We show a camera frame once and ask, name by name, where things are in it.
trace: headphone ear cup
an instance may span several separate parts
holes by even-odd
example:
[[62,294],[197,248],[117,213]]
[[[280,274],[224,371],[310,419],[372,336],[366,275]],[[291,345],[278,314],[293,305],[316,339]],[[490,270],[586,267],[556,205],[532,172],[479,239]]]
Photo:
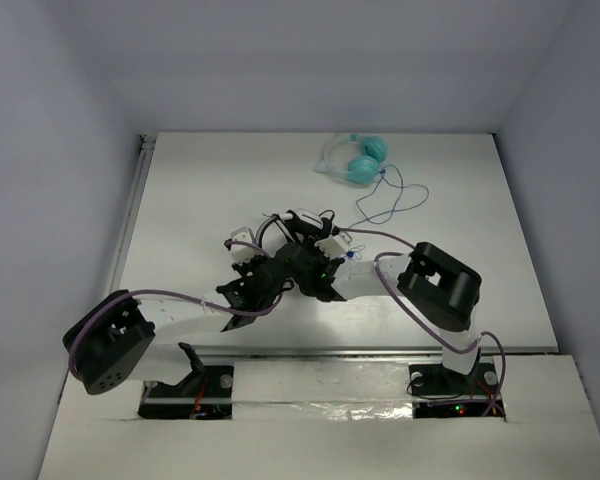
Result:
[[349,162],[347,180],[359,185],[368,185],[376,178],[380,166],[375,158],[361,155]]
[[382,163],[389,155],[389,144],[382,137],[366,137],[360,142],[360,150],[363,155],[374,158],[378,163]]

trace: wire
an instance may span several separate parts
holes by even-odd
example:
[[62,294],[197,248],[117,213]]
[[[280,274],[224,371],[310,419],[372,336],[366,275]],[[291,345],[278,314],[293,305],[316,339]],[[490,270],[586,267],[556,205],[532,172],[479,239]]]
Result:
[[348,233],[364,233],[364,234],[369,234],[369,235],[380,235],[381,237],[387,237],[390,238],[392,240],[395,240],[396,242],[400,242],[403,245],[406,245],[407,247],[409,247],[410,249],[414,249],[416,248],[411,242],[408,242],[400,237],[398,237],[397,235],[393,235],[391,233],[387,233],[387,232],[378,232],[376,230],[365,230],[365,229],[361,229],[361,228],[351,228],[351,227],[347,227],[347,228],[341,228],[340,229],[341,232],[348,232]]
[[366,245],[356,245],[355,247],[351,247],[349,251],[346,253],[348,258],[355,258],[356,260],[362,260],[362,251],[366,249]]
[[86,336],[91,332],[93,326],[96,325],[97,322],[100,320],[100,318],[102,318],[104,316],[104,314],[107,313],[109,310],[111,310],[113,307],[115,307],[116,305],[119,305],[120,303],[124,302],[125,300],[128,300],[129,298],[132,298],[132,297],[138,296],[138,295],[160,295],[163,297],[178,298],[180,300],[184,300],[186,302],[191,302],[196,305],[205,305],[209,308],[218,310],[220,312],[230,313],[232,315],[240,315],[243,317],[260,317],[262,315],[267,315],[268,313],[271,313],[278,306],[280,301],[282,300],[282,294],[280,294],[274,300],[273,304],[271,306],[265,308],[264,310],[260,310],[258,312],[247,312],[247,311],[242,311],[242,310],[235,310],[233,308],[225,307],[223,305],[218,305],[217,303],[213,303],[213,302],[205,302],[205,300],[202,298],[193,297],[191,295],[186,295],[184,293],[172,292],[169,290],[143,289],[143,290],[134,290],[131,292],[127,292],[127,293],[122,294],[122,295],[110,300],[109,302],[105,303],[97,312],[95,312],[93,314],[93,316],[87,321],[87,323],[85,323],[84,327],[82,327],[80,332],[78,332],[78,335],[76,335],[76,338],[73,341],[73,344],[71,345],[71,349],[69,350],[69,372],[71,372],[71,375],[73,375],[76,378],[79,378],[78,371],[76,368],[77,367],[76,366],[76,360],[77,360],[76,357],[78,354],[78,349],[80,348],[80,345],[82,344],[82,342],[84,341]]
[[336,218],[336,212],[334,212],[334,211],[333,211],[333,210],[331,210],[331,209],[328,209],[328,210],[323,210],[322,212],[320,212],[320,213],[318,214],[318,216],[319,216],[319,217],[321,217],[321,216],[322,216],[322,215],[324,215],[325,213],[331,213],[331,218],[330,218],[329,220],[331,220],[332,222],[333,222],[333,219],[334,219],[334,218]]
[[485,411],[482,414],[483,417],[486,417],[487,414],[489,413],[489,410],[496,407],[497,402],[498,402],[498,397],[500,396],[500,392],[502,391],[502,385],[504,384],[504,376],[507,373],[507,356],[504,353],[504,347],[502,346],[502,343],[500,343],[500,340],[498,339],[498,337],[496,337],[493,333],[484,331],[480,334],[480,336],[481,337],[490,337],[498,346],[498,350],[500,351],[500,357],[502,358],[502,366],[501,366],[502,372],[500,373],[500,378],[498,379],[498,386],[496,387],[496,391],[493,393],[493,398],[491,399],[491,402],[489,402],[489,405],[487,406],[487,408],[485,409]]
[[262,248],[262,240],[264,239],[264,232],[266,232],[267,228],[273,225],[276,222],[277,218],[275,215],[267,216],[267,219],[260,224],[258,230],[256,231],[256,239],[255,244]]
[[287,229],[287,227],[284,225],[282,220],[280,220],[280,218],[277,215],[276,215],[276,221],[273,222],[273,224],[276,227],[278,227],[278,230],[280,230],[280,233],[282,233],[282,236],[285,238],[285,240],[287,242],[300,243],[300,240],[298,239],[296,234],[293,233],[291,230]]
[[[352,232],[352,233],[373,233],[376,235],[382,235],[382,236],[385,236],[388,238],[392,238],[402,244],[408,245],[409,247],[413,248],[413,245],[411,243],[407,242],[406,240],[404,240],[396,235],[392,235],[392,234],[386,233],[386,232],[376,232],[373,230],[358,230],[358,229],[353,229],[353,228],[343,228],[342,231]],[[384,273],[380,270],[380,264],[378,263],[378,260],[380,260],[383,257],[396,256],[396,255],[400,255],[400,254],[397,252],[383,252],[383,253],[379,253],[378,255],[376,255],[374,261],[376,262],[375,271],[376,271],[376,274],[378,275],[378,279],[380,280],[380,283],[382,283],[382,286],[384,287],[386,292],[389,294],[389,296],[391,298],[393,298],[393,300],[398,304],[398,306],[402,309],[402,311],[405,312],[414,322],[416,322],[416,324],[418,324],[418,326],[420,326],[420,328],[422,328],[425,332],[427,332],[429,334],[429,336],[431,336],[434,340],[436,340],[438,343],[440,343],[446,349],[448,349],[454,353],[457,353],[457,354],[465,354],[465,353],[469,353],[469,352],[473,351],[478,346],[478,344],[480,343],[480,340],[483,337],[490,337],[496,343],[496,345],[498,347],[498,351],[500,352],[500,356],[502,358],[502,373],[500,374],[500,378],[498,380],[498,386],[496,387],[496,391],[493,395],[493,398],[489,401],[489,405],[487,406],[487,408],[485,409],[485,411],[482,414],[483,417],[487,416],[487,414],[489,413],[489,410],[491,410],[492,408],[496,408],[498,396],[500,395],[500,391],[502,390],[502,385],[504,383],[505,375],[507,372],[507,358],[506,358],[506,354],[504,352],[504,347],[502,346],[502,343],[500,343],[500,340],[493,332],[490,332],[488,330],[481,332],[480,335],[478,336],[478,338],[476,340],[474,340],[473,342],[471,342],[471,344],[469,344],[465,348],[458,348],[458,347],[450,344],[449,342],[447,342],[440,335],[438,335],[431,327],[429,327],[426,323],[424,323],[422,320],[420,320],[416,316],[416,314],[413,313],[413,311],[404,304],[404,302],[400,299],[400,297],[395,293],[393,287],[387,281]]]
[[[398,173],[398,177],[400,177],[400,185],[395,185],[395,184],[393,184],[393,183],[391,183],[391,182],[389,182],[387,180],[387,178],[386,178],[387,168],[393,168],[393,169],[395,169],[395,171]],[[376,193],[376,191],[378,190],[378,188],[380,187],[380,184],[383,183],[383,182],[386,183],[387,185],[393,187],[393,188],[399,189],[400,193],[398,194],[398,197],[396,198],[395,202],[393,202],[393,206],[391,207],[390,210],[385,210],[384,212],[380,212],[380,213],[377,213],[377,214],[372,215],[372,216],[369,217],[369,216],[367,216],[367,214],[365,213],[365,211],[362,209],[362,206],[360,205],[360,203],[363,200],[366,200],[367,198],[373,196]],[[424,199],[421,202],[416,203],[415,205],[412,205],[410,207],[397,208],[398,207],[398,203],[400,203],[400,200],[402,199],[402,195],[403,195],[404,191],[407,188],[410,188],[410,187],[424,188],[425,191],[426,191],[426,195],[425,195]],[[359,199],[356,200],[356,207],[360,211],[360,213],[362,214],[362,216],[364,217],[364,219],[360,220],[358,222],[352,223],[351,225],[349,225],[349,227],[353,227],[355,225],[359,225],[359,224],[365,223],[365,222],[369,222],[369,223],[371,223],[373,225],[382,225],[384,223],[387,223],[388,221],[390,221],[393,218],[393,215],[395,213],[406,212],[408,210],[413,210],[414,208],[417,208],[420,205],[422,205],[424,202],[426,202],[429,199],[429,193],[430,193],[429,192],[429,188],[426,185],[422,185],[420,183],[410,183],[408,185],[405,185],[404,184],[404,178],[402,177],[402,173],[400,172],[400,169],[398,167],[396,167],[395,165],[386,165],[380,171],[380,180],[378,180],[376,182],[376,185],[375,185],[375,187],[373,187],[373,190],[371,191],[371,193],[365,195],[364,197],[360,197]],[[384,219],[384,220],[382,220],[380,222],[373,221],[374,218],[378,218],[378,217],[381,217],[381,216],[384,216],[384,215],[387,215],[387,214],[389,216],[386,219]]]
[[194,413],[197,413],[198,411],[200,411],[200,400],[204,396],[204,391],[206,390],[208,383],[209,383],[209,377],[205,377],[205,379],[202,381],[202,386],[200,387],[200,391],[194,397],[193,411],[191,412],[192,415]]
[[255,251],[264,255],[265,257],[271,258],[271,255],[269,255],[261,246],[256,245],[255,243],[242,242],[240,240],[227,240],[226,242],[224,242],[224,246],[227,248],[229,248],[231,245],[243,245],[245,247],[251,247]]
[[[486,394],[487,394],[487,398],[488,398],[489,400],[491,400],[491,391],[490,391],[490,390],[487,388],[487,386],[486,386],[484,383],[482,383],[480,380],[478,380],[478,379],[476,379],[476,383],[478,384],[478,386],[479,386],[479,387],[480,387],[482,390],[484,390],[484,393],[486,393]],[[496,414],[496,408],[495,408],[495,407],[493,407],[493,408],[492,408],[492,411],[493,411],[493,414],[495,415],[495,414]]]
[[439,401],[455,400],[455,399],[460,398],[460,397],[462,397],[462,396],[465,395],[464,392],[461,392],[461,393],[459,393],[457,395],[454,395],[452,397],[423,397],[422,395],[416,395],[416,394],[413,393],[413,383],[414,383],[414,381],[412,380],[407,385],[407,393],[409,395],[411,395],[412,397],[419,398],[421,400],[432,400],[432,401],[435,401],[435,400],[439,400]]

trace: black plastic part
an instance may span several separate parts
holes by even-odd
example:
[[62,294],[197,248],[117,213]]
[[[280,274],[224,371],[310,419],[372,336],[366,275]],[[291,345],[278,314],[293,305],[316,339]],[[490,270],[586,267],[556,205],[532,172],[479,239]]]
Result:
[[497,386],[489,385],[485,379],[485,374],[488,373],[497,375],[493,363],[477,363],[469,375],[453,372],[440,363],[410,364],[410,378],[414,378],[414,374],[421,376],[409,384],[409,393],[414,397],[426,397],[427,399],[483,395],[486,392],[478,385],[477,381],[479,380],[487,388],[489,394],[493,395]]
[[173,390],[165,388],[170,385],[158,384],[147,396],[151,403],[141,403],[138,415],[152,420],[225,420],[232,414],[232,387],[223,388],[220,379],[224,375],[233,378],[231,365],[207,365],[201,385],[204,384],[203,395],[198,399],[198,409],[195,409],[195,397],[199,390],[188,397],[173,396]]
[[[128,290],[112,293],[62,337],[67,352],[78,333],[105,304],[128,294]],[[138,301],[129,298],[111,308],[92,327],[80,343],[76,370],[87,393],[106,393],[125,381],[155,337],[154,324],[138,310]]]
[[[418,243],[410,256],[411,263],[398,276],[400,292],[438,328],[468,330],[480,299],[480,275],[431,243]],[[437,285],[431,282],[436,274]]]
[[[502,410],[491,409],[485,417],[504,417],[504,405],[501,400],[496,402]],[[482,417],[487,402],[467,402],[463,403],[458,399],[457,403],[449,405],[436,405],[435,402],[418,402],[413,406],[413,418],[466,418]]]
[[331,234],[333,222],[330,218],[321,217],[322,227],[318,228],[303,221],[293,210],[288,210],[287,213],[290,213],[292,218],[283,220],[284,226],[293,237],[293,240],[302,246],[312,247],[318,240],[328,238]]
[[258,255],[245,263],[233,263],[231,264],[231,268],[238,272],[242,277],[246,277],[266,261],[267,257]]
[[304,295],[322,302],[344,300],[331,287],[343,258],[329,259],[317,248],[287,243],[276,252],[275,260],[282,263],[287,277],[298,284]]
[[[343,301],[331,288],[335,272],[344,259],[329,259],[313,246],[287,243],[275,257],[251,264],[253,270],[234,267],[242,277],[216,288],[231,308],[257,312],[270,307],[282,293],[289,280],[298,284],[300,291],[323,302]],[[256,317],[234,315],[222,330],[227,332],[252,324]]]
[[184,351],[191,365],[191,373],[184,377],[177,385],[159,383],[158,391],[165,397],[187,398],[195,396],[202,387],[206,375],[206,369],[196,351],[187,343],[180,342],[178,346]]

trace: headphone headband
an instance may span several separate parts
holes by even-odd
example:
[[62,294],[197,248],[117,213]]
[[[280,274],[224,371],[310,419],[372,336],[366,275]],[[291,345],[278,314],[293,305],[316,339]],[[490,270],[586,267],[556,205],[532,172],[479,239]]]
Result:
[[339,178],[347,179],[349,175],[348,171],[338,170],[334,168],[329,162],[331,152],[342,145],[346,145],[351,142],[362,142],[368,135],[360,133],[336,133],[329,141],[322,147],[322,155],[320,161],[313,167],[314,172],[318,173],[332,173]]

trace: white enclosure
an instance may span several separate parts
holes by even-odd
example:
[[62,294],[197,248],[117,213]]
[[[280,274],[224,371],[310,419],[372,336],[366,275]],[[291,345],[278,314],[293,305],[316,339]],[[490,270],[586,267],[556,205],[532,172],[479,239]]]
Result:
[[600,428],[600,0],[0,0],[0,480],[38,477],[139,135],[354,129],[495,134]]

